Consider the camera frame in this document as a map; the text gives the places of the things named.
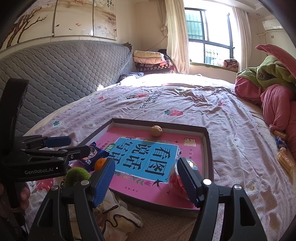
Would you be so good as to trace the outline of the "person's left hand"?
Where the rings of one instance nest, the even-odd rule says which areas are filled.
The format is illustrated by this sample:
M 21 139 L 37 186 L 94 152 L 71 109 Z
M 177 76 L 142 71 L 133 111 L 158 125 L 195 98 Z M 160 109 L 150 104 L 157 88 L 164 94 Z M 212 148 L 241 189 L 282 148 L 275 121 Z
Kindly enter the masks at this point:
M 26 184 L 24 188 L 20 191 L 19 198 L 20 198 L 20 206 L 17 208 L 11 208 L 8 204 L 8 201 L 4 198 L 4 186 L 1 184 L 1 217 L 7 218 L 9 212 L 23 212 L 25 211 L 29 204 L 29 197 L 31 195 L 31 192 L 29 190 L 28 185 Z

